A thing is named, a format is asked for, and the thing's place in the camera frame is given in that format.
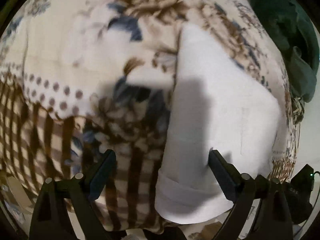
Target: brown flower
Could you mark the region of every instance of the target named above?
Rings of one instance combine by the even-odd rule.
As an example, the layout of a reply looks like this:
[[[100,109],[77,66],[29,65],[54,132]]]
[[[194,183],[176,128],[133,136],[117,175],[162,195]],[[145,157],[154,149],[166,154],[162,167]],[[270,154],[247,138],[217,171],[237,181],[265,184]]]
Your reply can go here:
[[[189,7],[183,0],[118,0],[124,13],[133,17],[155,16],[165,24],[179,18],[185,19]]]

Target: white cloth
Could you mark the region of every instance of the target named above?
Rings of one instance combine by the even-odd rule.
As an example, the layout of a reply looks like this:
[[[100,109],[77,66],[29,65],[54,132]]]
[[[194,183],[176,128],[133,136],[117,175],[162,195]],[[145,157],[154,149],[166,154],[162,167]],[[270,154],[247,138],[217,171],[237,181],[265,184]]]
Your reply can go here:
[[[240,173],[267,176],[280,108],[198,26],[181,33],[177,84],[155,207],[165,219],[199,223],[230,209],[208,167],[211,147]]]

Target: dark green fabric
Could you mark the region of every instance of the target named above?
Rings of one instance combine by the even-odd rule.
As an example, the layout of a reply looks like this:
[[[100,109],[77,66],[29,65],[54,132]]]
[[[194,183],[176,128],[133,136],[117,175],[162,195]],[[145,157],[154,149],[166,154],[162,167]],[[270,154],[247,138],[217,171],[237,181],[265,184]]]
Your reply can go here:
[[[292,97],[310,102],[319,67],[319,46],[310,18],[296,0],[250,0],[250,4],[281,51]]]

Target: white fabric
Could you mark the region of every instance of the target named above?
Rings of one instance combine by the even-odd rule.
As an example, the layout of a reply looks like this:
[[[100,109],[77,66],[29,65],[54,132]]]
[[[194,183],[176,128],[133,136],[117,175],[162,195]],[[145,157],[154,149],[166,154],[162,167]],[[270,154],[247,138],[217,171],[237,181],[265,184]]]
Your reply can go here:
[[[199,223],[230,209],[207,166],[211,147],[240,173],[267,176],[280,108],[218,41],[186,24],[155,207],[165,219]]]

